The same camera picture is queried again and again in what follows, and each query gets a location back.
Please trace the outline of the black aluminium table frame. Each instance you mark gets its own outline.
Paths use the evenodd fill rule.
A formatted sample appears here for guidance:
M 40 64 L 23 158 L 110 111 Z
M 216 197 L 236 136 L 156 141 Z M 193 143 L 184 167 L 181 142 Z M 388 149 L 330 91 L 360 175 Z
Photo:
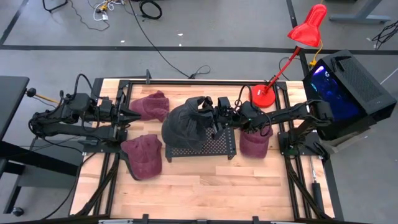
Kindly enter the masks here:
M 145 84 L 143 78 L 130 79 L 131 100 L 160 90 L 170 99 L 170 109 L 182 105 L 187 98 L 210 96 L 217 102 L 218 97 L 227 96 L 233 106 L 243 85 L 257 85 L 260 80 L 159 80 Z M 271 112 L 293 106 L 307 100 L 301 81 L 281 81 L 277 90 L 276 105 L 264 109 Z M 243 156 L 239 151 L 239 130 L 230 134 L 236 141 L 236 155 L 228 156 L 177 157 L 167 162 L 165 143 L 160 132 L 162 124 L 157 120 L 136 121 L 128 128 L 128 139 L 146 134 L 157 134 L 162 147 L 162 173 L 149 180 L 136 181 L 128 172 L 126 163 L 120 161 L 116 175 L 89 214 L 107 214 L 110 218 L 141 219 L 148 214 L 149 221 L 182 220 L 198 221 L 252 221 L 252 218 L 271 221 L 293 221 L 295 218 L 318 218 L 305 201 L 299 188 L 289 179 L 286 164 L 291 162 L 300 181 L 309 193 L 313 181 L 313 168 L 321 185 L 324 212 L 337 218 L 333 209 L 330 188 L 324 171 L 323 161 L 318 156 L 307 156 L 301 152 L 294 159 L 280 152 L 277 134 L 299 126 L 295 120 L 272 126 L 274 135 L 269 141 L 265 159 Z M 108 169 L 114 154 L 99 153 L 83 166 L 73 197 L 70 214 L 78 213 L 104 178 L 103 168 Z

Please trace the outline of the black computer case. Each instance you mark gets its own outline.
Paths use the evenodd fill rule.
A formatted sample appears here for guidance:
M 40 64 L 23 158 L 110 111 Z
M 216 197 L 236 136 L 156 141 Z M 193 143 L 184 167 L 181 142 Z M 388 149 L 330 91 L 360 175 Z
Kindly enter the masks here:
M 307 98 L 327 101 L 334 122 L 317 128 L 331 141 L 391 116 L 397 100 L 365 69 L 349 50 L 321 58 L 303 79 Z

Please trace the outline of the yellow rod with black knob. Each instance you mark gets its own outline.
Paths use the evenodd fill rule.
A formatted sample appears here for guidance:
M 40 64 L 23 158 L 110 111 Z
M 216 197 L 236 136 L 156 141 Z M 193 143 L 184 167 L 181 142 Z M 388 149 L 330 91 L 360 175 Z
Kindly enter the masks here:
M 28 96 L 28 97 L 38 97 L 38 98 L 40 98 L 41 100 L 45 100 L 45 101 L 49 101 L 49 102 L 52 102 L 52 103 L 59 103 L 59 101 L 57 101 L 57 100 L 53 100 L 53 99 L 51 99 L 51 98 L 48 98 L 48 97 L 46 97 L 46 96 L 43 96 L 43 95 L 40 95 L 40 94 L 38 94 L 37 93 L 37 90 L 35 89 L 35 88 L 29 88 L 28 90 L 26 90 L 25 91 L 25 93 L 26 93 L 26 95 Z

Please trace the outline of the dark grey baseball cap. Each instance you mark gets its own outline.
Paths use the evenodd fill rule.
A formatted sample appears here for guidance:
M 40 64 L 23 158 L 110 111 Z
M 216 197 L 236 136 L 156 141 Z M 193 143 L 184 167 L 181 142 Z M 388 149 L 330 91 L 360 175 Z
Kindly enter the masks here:
M 188 120 L 175 121 L 167 118 L 162 124 L 161 135 L 164 143 L 173 148 L 191 149 L 200 152 L 206 141 L 203 127 L 197 128 L 195 122 Z
M 197 123 L 197 112 L 199 110 L 198 106 L 204 102 L 204 96 L 197 96 L 193 98 L 189 98 L 186 102 L 175 109 L 173 109 L 170 113 L 168 118 L 174 119 L 175 121 L 182 121 L 188 120 L 191 122 L 195 122 L 197 124 L 197 128 L 203 127 L 206 133 L 206 129 L 209 126 L 202 126 Z

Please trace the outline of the black perforated metal stand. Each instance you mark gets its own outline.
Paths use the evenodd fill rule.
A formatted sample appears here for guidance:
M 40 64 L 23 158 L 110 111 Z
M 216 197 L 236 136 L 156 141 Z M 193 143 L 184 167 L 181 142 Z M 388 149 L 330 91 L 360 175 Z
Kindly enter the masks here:
M 202 145 L 200 152 L 191 149 L 179 149 L 165 145 L 165 157 L 171 162 L 175 157 L 200 157 L 200 156 L 226 156 L 231 160 L 236 155 L 236 143 L 234 131 L 226 128 L 223 135 L 214 140 L 212 134 L 214 131 L 208 127 L 206 129 L 206 141 Z

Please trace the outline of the black side desk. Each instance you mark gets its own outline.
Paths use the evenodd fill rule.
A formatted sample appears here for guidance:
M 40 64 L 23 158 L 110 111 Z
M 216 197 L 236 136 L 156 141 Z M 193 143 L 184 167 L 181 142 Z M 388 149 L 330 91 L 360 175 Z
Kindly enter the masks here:
M 28 83 L 27 77 L 0 76 L 0 179 L 8 173 L 17 175 L 17 180 L 20 180 L 27 166 L 36 166 L 76 177 L 77 165 L 39 153 L 41 149 L 55 147 L 64 149 L 69 147 L 80 153 L 81 150 L 74 145 L 75 139 L 70 138 L 58 143 L 50 142 L 34 150 L 28 150 L 4 140 L 9 125 L 25 96 Z

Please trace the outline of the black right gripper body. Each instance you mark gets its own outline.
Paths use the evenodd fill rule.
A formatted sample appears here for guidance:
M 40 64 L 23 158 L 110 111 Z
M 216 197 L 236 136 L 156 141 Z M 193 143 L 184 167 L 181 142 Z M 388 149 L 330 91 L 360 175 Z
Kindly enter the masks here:
M 253 133 L 254 127 L 251 124 L 251 118 L 233 108 L 230 116 L 224 117 L 218 114 L 218 102 L 213 106 L 213 101 L 210 96 L 206 96 L 203 102 L 203 109 L 213 110 L 213 124 L 210 128 L 214 131 L 211 137 L 216 140 L 219 139 L 226 128 L 240 129 L 247 133 Z

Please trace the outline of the red desk lamp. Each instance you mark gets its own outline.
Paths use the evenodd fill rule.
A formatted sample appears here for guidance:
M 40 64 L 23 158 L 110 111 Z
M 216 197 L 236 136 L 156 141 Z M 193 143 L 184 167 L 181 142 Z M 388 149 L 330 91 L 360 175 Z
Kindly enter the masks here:
M 286 64 L 280 69 L 277 75 L 273 76 L 269 84 L 255 85 L 251 88 L 252 102 L 260 107 L 270 107 L 275 102 L 275 93 L 272 90 L 273 85 L 282 75 L 284 70 L 290 65 L 293 59 L 306 47 L 318 47 L 321 41 L 320 26 L 327 14 L 327 8 L 324 4 L 314 5 L 305 20 L 298 26 L 295 26 L 287 37 L 296 43 L 293 54 L 289 57 Z

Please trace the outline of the grey support block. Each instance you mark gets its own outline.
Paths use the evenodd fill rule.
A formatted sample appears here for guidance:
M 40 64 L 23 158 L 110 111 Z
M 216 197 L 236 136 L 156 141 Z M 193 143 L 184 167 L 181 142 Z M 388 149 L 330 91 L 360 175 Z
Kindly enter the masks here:
M 350 146 L 353 146 L 355 143 L 367 138 L 373 133 L 375 133 L 374 128 L 367 128 L 365 131 L 357 131 L 334 140 L 320 140 L 320 144 L 329 154 L 336 154 Z

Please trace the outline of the grey desk base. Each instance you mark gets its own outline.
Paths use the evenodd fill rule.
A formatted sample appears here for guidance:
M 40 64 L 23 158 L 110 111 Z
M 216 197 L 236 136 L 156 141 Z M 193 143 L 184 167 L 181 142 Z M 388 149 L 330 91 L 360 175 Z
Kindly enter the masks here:
M 382 0 L 368 0 L 356 14 L 332 14 L 329 17 L 333 22 L 347 22 L 357 24 L 385 24 L 391 21 L 389 16 L 371 14 Z

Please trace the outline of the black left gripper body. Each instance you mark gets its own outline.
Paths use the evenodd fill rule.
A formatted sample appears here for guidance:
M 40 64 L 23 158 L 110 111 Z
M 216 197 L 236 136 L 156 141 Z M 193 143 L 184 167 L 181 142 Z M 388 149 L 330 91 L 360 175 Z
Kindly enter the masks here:
M 98 137 L 100 139 L 121 139 L 122 138 L 122 131 L 119 127 L 119 115 L 120 115 L 120 108 L 121 108 L 121 100 L 120 98 L 116 98 L 113 101 L 113 108 L 110 114 L 102 114 L 99 113 L 100 116 L 100 123 L 109 123 L 107 126 L 100 126 L 99 127 L 99 134 Z

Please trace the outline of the black gas spring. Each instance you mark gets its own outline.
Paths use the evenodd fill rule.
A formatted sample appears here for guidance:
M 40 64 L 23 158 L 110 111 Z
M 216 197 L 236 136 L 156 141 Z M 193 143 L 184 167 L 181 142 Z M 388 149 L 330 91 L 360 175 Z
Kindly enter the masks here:
M 320 184 L 317 182 L 317 174 L 315 171 L 315 166 L 313 164 L 312 156 L 310 156 L 310 165 L 311 165 L 312 176 L 313 176 L 313 183 L 312 183 L 313 198 L 314 198 L 314 201 L 315 201 L 316 205 L 318 206 L 318 208 L 321 211 L 324 211 L 321 187 L 320 187 Z

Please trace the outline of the maroon baseball cap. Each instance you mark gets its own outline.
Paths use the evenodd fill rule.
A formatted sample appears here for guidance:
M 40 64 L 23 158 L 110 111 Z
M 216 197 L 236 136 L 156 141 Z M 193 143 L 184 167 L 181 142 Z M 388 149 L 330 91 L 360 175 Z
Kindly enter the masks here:
M 162 172 L 162 143 L 156 134 L 142 135 L 121 143 L 120 156 L 134 180 L 146 180 Z
M 170 111 L 169 99 L 164 93 L 157 91 L 130 103 L 129 109 L 141 115 L 142 121 L 157 119 L 163 122 Z
M 241 131 L 239 137 L 239 150 L 241 154 L 251 158 L 265 158 L 269 148 L 269 140 L 273 135 L 273 130 L 267 127 L 264 133 L 266 133 L 266 135 L 261 136 L 260 131 L 254 134 Z

